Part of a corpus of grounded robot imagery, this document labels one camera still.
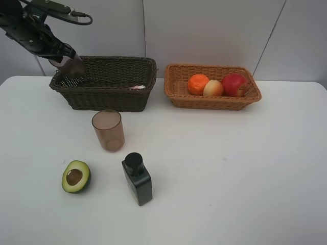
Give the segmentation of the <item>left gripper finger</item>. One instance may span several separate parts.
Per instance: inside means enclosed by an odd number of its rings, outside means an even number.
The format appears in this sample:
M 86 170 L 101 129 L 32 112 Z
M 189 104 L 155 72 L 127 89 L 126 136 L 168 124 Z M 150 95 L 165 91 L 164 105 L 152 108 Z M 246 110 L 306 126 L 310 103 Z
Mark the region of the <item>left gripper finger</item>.
M 65 65 L 83 65 L 82 59 L 72 47 L 67 47 L 67 61 Z

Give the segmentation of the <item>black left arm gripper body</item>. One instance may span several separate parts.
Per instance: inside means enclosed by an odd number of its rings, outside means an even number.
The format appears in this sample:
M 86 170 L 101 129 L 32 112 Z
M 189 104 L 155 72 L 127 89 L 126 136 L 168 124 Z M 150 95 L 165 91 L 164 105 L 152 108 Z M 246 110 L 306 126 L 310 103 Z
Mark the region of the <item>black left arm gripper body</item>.
M 6 36 L 33 55 L 43 58 L 69 56 L 69 47 L 56 38 L 50 28 L 35 17 L 5 16 Z

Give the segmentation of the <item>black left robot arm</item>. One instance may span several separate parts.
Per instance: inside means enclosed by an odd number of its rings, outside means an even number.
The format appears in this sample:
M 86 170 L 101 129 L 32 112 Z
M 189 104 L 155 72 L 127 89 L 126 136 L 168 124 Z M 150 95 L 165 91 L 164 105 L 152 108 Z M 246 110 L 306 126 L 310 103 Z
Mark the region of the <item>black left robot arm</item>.
M 82 67 L 76 51 L 60 41 L 45 23 L 48 16 L 82 25 L 78 18 L 87 15 L 54 1 L 1 1 L 1 28 L 7 37 L 57 68 Z

